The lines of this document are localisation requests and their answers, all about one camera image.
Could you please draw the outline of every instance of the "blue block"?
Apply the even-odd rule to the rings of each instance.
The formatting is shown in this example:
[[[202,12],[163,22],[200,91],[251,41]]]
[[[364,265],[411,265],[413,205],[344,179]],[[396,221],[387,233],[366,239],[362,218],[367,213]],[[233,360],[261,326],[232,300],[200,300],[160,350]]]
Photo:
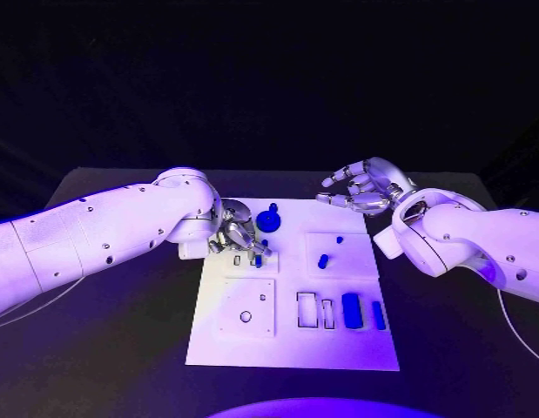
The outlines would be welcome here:
[[[363,318],[360,316],[359,296],[356,293],[341,295],[341,311],[344,314],[344,326],[351,329],[363,327]]]
[[[326,254],[321,254],[321,257],[318,258],[317,267],[326,268],[327,264],[328,264],[328,256]]]
[[[379,302],[372,302],[373,318],[376,320],[376,328],[386,329],[385,316],[382,315],[382,306]]]

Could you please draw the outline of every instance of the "round hole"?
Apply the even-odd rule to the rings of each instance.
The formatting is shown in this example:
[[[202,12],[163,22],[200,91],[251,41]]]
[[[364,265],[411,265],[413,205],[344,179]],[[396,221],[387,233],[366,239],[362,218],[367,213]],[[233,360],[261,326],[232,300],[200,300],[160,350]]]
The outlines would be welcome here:
[[[242,313],[241,313],[241,321],[242,322],[249,322],[249,319],[252,318],[252,315],[249,314],[249,312],[248,311],[243,311]]]
[[[517,271],[516,278],[519,280],[524,280],[526,279],[526,270],[523,268]]]

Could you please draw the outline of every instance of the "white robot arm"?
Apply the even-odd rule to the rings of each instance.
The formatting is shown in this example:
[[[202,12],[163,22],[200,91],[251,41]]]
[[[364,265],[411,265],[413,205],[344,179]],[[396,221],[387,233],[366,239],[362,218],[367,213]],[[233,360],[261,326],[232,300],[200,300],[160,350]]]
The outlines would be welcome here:
[[[349,177],[350,196],[323,192],[317,200],[367,216],[393,209],[392,225],[373,237],[389,259],[405,253],[432,277],[465,267],[495,288],[539,302],[539,212],[487,211],[454,192],[419,189],[382,158],[347,165],[321,185]]]
[[[0,313],[147,253],[164,240],[179,243],[182,259],[202,258],[207,238],[225,230],[213,251],[229,246],[269,255],[242,226],[248,208],[222,201],[226,211],[203,173],[174,168],[151,184],[125,185],[2,223]]]

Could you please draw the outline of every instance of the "black table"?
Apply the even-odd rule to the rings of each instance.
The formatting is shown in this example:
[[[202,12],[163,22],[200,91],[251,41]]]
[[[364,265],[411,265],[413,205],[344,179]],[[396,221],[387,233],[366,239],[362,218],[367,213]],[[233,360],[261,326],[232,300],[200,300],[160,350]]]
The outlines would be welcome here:
[[[150,182],[160,171],[76,169],[49,206]],[[313,199],[327,175],[206,173],[223,197],[284,199]],[[474,174],[409,176],[494,209]],[[369,233],[379,232],[387,215],[366,223]],[[202,260],[179,260],[176,250],[163,243],[0,329],[0,416],[190,417],[314,396],[382,401],[444,416],[539,415],[539,361],[504,323],[494,289],[468,270],[431,278],[405,256],[387,260],[375,247],[400,372],[184,366]],[[539,304],[513,295],[504,300],[539,349]]]

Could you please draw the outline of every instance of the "white board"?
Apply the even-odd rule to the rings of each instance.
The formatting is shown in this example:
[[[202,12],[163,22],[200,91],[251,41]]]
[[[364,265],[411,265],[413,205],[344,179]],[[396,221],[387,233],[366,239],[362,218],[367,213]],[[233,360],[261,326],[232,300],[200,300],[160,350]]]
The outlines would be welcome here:
[[[363,216],[315,200],[232,199],[249,207],[252,218],[269,203],[278,205],[278,231],[258,232],[275,254],[261,268],[242,252],[225,250],[205,259],[186,364],[398,371]],[[328,256],[324,269],[321,254]],[[317,327],[298,326],[298,293],[315,295]],[[344,327],[344,293],[359,296],[359,329]],[[301,299],[308,312],[308,296]],[[386,330],[377,330],[373,301]]]

